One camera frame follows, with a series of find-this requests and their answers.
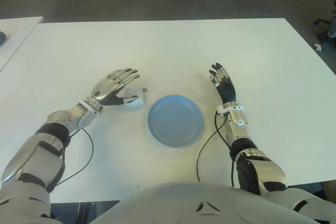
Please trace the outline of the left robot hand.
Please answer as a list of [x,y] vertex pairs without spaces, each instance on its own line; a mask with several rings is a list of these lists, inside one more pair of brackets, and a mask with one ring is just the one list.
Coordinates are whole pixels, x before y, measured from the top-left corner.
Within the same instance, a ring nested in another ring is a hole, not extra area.
[[103,106],[132,103],[138,96],[119,97],[118,93],[129,83],[139,78],[138,70],[118,69],[106,75],[92,90],[91,96]]

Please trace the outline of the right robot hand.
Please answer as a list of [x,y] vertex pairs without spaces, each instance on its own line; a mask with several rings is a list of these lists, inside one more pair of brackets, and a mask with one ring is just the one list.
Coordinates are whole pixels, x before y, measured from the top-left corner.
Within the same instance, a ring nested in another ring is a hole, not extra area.
[[236,91],[226,69],[217,62],[212,65],[212,69],[209,70],[209,73],[209,79],[215,86],[222,100],[222,104],[236,102]]

